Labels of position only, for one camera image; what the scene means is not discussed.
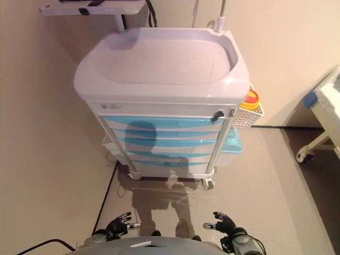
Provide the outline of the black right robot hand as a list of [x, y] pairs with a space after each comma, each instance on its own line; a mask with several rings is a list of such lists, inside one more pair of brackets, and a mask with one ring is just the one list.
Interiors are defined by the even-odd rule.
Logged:
[[213, 212], [214, 217], [218, 220], [217, 223], [203, 223], [203, 228], [207, 230], [217, 230], [224, 234], [229, 234], [236, 228], [234, 221], [223, 212]]

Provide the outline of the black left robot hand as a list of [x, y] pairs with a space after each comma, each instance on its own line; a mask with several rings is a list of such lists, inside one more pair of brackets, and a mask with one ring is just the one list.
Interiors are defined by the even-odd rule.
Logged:
[[131, 219], [131, 212], [125, 212], [112, 220], [106, 227], [110, 239], [119, 239], [122, 235], [126, 235], [128, 231], [137, 230], [141, 227], [141, 223], [130, 223]]

